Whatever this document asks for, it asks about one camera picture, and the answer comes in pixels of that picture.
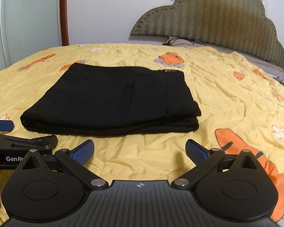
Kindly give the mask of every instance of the pocket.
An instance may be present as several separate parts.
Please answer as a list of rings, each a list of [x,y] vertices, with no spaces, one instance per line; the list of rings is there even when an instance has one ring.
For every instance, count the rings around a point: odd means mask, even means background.
[[[129,111],[131,101],[133,98],[134,93],[134,87],[135,87],[135,80],[133,80],[131,83],[128,83],[124,86],[124,90],[121,95],[120,100],[120,111]]]

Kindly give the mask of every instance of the blue gripper pad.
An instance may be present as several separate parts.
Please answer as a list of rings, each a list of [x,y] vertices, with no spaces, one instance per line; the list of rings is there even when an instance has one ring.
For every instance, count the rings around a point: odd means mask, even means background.
[[[95,144],[92,140],[89,139],[71,150],[68,155],[83,166],[94,155],[94,152]]]
[[[0,131],[12,131],[14,129],[14,122],[11,120],[0,120]]]
[[[192,139],[189,139],[186,142],[185,152],[195,165],[200,164],[211,155],[210,150],[204,148]]]

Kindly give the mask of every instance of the wooden door frame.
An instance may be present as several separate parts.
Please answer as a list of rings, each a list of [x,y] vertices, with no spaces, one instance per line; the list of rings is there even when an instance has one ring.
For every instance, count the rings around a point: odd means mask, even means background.
[[[67,25],[67,0],[60,0],[60,26],[62,46],[69,45]]]

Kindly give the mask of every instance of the logo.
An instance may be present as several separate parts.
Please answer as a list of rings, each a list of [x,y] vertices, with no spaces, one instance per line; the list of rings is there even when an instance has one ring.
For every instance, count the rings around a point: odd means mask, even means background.
[[[145,184],[144,183],[138,183],[138,184],[136,184],[136,186],[139,187],[139,188],[143,188],[145,186]]]
[[[21,157],[15,157],[15,158],[10,157],[10,156],[7,156],[7,157],[6,157],[6,160],[7,160],[7,161],[16,161],[16,162],[20,162],[22,159],[23,159],[23,158],[21,158]]]

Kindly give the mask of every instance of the orange cartoon fish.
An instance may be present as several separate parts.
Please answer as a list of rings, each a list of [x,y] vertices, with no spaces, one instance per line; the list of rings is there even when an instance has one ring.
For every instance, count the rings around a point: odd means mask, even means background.
[[[274,222],[284,218],[284,173],[278,173],[275,165],[268,161],[265,155],[256,148],[248,145],[230,129],[217,129],[215,131],[217,142],[226,154],[239,154],[243,149],[249,149],[265,169],[279,194],[278,203],[271,215]]]
[[[167,52],[164,55],[159,56],[158,59],[155,59],[156,63],[162,64],[164,66],[175,66],[175,67],[183,67],[184,60],[181,56],[174,52]]]
[[[85,64],[85,60],[78,60],[78,61],[76,61],[75,63]],[[59,70],[59,72],[60,72],[60,71],[67,70],[68,68],[70,68],[70,66],[71,66],[72,64],[74,64],[74,63],[67,64],[67,65],[61,67],[61,69]]]
[[[36,63],[39,63],[39,62],[44,62],[45,60],[47,60],[48,58],[53,57],[54,55],[55,55],[55,54],[51,54],[51,55],[48,55],[48,56],[46,56],[46,57],[43,57],[43,58],[41,58],[41,59],[39,59],[39,60],[35,60],[35,61],[33,61],[32,63],[29,63],[28,65],[19,68],[18,71],[26,70],[26,69],[30,68],[32,65],[34,65],[34,64],[36,64]]]
[[[263,79],[270,80],[270,79],[269,79],[268,77],[266,77],[263,73],[261,73],[261,72],[259,71],[259,69],[254,69],[253,72],[254,72],[256,75],[258,75],[258,76],[260,76],[261,78],[263,78]]]
[[[233,72],[233,76],[234,76],[236,79],[238,79],[239,81],[241,81],[241,80],[243,80],[243,79],[245,78],[245,75],[243,75],[243,74],[240,73],[240,72],[236,72],[236,71]]]

